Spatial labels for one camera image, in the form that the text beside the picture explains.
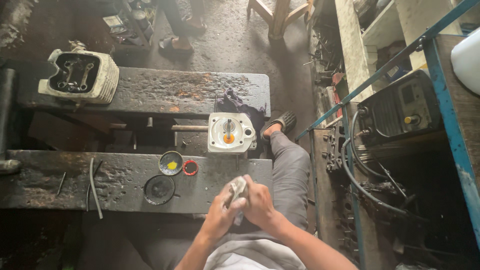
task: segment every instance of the hand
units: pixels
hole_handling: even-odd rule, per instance
[[[247,204],[247,199],[239,198],[231,202],[227,209],[226,203],[233,196],[230,193],[230,183],[226,184],[220,194],[218,194],[212,202],[208,214],[206,215],[204,224],[198,233],[200,236],[206,237],[209,241],[217,242],[225,235],[233,223],[235,215]]]
[[[270,233],[281,214],[273,207],[268,187],[254,183],[248,174],[243,178],[247,181],[249,201],[249,206],[243,209],[243,213],[251,223]]]

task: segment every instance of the black sandal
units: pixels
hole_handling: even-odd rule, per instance
[[[270,139],[267,139],[264,137],[264,132],[265,130],[267,130],[269,127],[271,127],[273,124],[276,124],[276,123],[279,123],[282,125],[282,128],[280,129],[280,131],[286,135],[290,131],[292,131],[292,129],[297,124],[297,117],[292,111],[284,112],[282,115],[280,115],[280,117],[273,120],[268,126],[262,128],[262,130],[260,131],[260,138],[262,139],[262,141],[266,143],[270,142]]]
[[[158,50],[165,54],[191,55],[194,51],[193,45],[190,49],[175,49],[172,45],[173,38],[167,38],[159,41]]]
[[[190,25],[187,23],[187,20],[190,19],[189,15],[185,15],[185,17],[182,18],[183,23],[185,24],[185,28],[190,34],[193,35],[203,35],[205,34],[205,31],[207,30],[207,25],[202,22],[202,28],[195,27],[193,25]]]

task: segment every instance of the shelf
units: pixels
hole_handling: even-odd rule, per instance
[[[398,18],[395,0],[392,0],[362,34],[365,46],[384,48],[394,41],[405,40]]]

